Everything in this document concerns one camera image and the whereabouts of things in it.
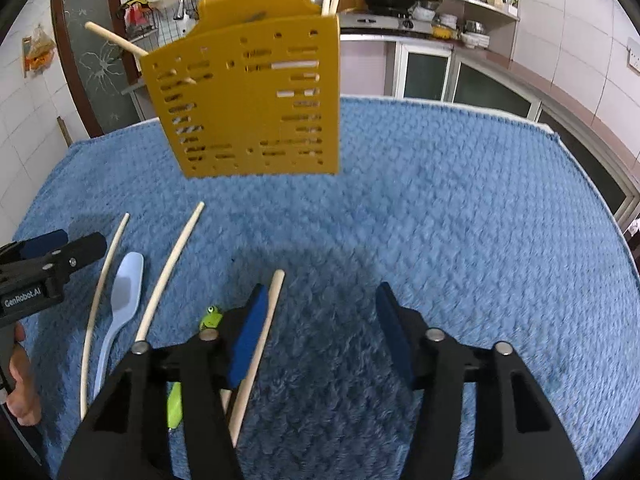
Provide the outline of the person's left hand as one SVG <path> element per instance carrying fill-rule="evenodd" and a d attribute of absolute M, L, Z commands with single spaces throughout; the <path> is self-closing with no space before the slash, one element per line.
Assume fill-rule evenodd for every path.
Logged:
<path fill-rule="evenodd" d="M 14 346 L 9 371 L 15 380 L 13 391 L 6 399 L 10 413 L 21 426 L 32 427 L 40 423 L 41 404 L 30 361 L 22 342 L 26 339 L 24 326 L 17 322 L 14 328 Z"/>

